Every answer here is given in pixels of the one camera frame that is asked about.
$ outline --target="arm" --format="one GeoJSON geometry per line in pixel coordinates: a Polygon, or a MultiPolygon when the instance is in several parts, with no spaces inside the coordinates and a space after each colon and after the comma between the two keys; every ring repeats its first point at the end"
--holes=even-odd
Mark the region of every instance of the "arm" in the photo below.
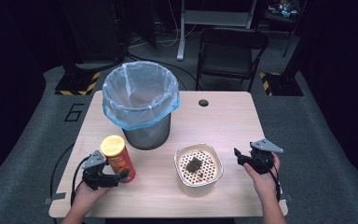
{"type": "Polygon", "coordinates": [[[81,183],[76,191],[74,203],[63,219],[62,224],[81,224],[92,206],[109,190],[110,188],[93,190],[86,183],[81,183]]]}
{"type": "MultiPolygon", "coordinates": [[[[272,152],[272,155],[274,156],[275,167],[277,168],[277,171],[279,171],[281,162],[275,153],[272,152]]],[[[245,163],[243,167],[249,176],[254,180],[255,191],[260,198],[263,209],[263,223],[286,223],[286,219],[283,216],[282,210],[276,198],[275,182],[272,179],[272,176],[270,174],[258,174],[248,163],[245,163]]],[[[277,172],[274,168],[271,169],[271,172],[276,176],[277,172]]]]}

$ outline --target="table hole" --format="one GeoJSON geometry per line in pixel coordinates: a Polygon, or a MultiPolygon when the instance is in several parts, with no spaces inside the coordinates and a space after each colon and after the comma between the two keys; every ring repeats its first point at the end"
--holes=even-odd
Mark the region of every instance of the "table hole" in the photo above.
{"type": "Polygon", "coordinates": [[[209,102],[208,102],[207,100],[200,100],[200,101],[199,101],[199,105],[200,105],[200,106],[205,107],[205,106],[207,106],[208,104],[209,104],[209,102]]]}

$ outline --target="red can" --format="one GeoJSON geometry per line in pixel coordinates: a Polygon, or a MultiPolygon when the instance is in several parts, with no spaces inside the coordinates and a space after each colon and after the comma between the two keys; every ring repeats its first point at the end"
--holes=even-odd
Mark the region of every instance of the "red can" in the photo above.
{"type": "Polygon", "coordinates": [[[101,142],[101,152],[109,161],[109,165],[116,175],[129,171],[128,177],[120,179],[121,183],[129,183],[135,178],[136,172],[126,148],[126,143],[121,136],[111,135],[106,137],[101,142]]]}

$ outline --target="yellow and black tape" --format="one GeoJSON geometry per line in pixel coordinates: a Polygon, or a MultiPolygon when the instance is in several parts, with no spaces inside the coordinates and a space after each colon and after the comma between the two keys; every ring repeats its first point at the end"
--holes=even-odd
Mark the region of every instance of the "yellow and black tape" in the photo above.
{"type": "Polygon", "coordinates": [[[90,95],[92,93],[92,90],[94,90],[95,85],[97,84],[97,80],[98,77],[100,77],[101,73],[96,73],[93,77],[92,80],[89,84],[89,86],[87,87],[86,90],[82,90],[82,91],[56,91],[56,94],[59,95],[90,95]]]}
{"type": "Polygon", "coordinates": [[[260,73],[261,81],[263,83],[263,87],[267,95],[272,95],[271,87],[269,85],[269,82],[267,81],[267,76],[270,75],[280,76],[281,73],[260,73]]]}

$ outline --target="gray trash can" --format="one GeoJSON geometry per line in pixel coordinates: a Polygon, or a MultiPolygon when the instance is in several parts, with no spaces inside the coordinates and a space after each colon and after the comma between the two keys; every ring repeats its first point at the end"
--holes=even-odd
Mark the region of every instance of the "gray trash can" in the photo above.
{"type": "Polygon", "coordinates": [[[173,73],[157,63],[123,63],[103,84],[103,112],[133,147],[160,147],[180,104],[178,86],[173,73]]]}

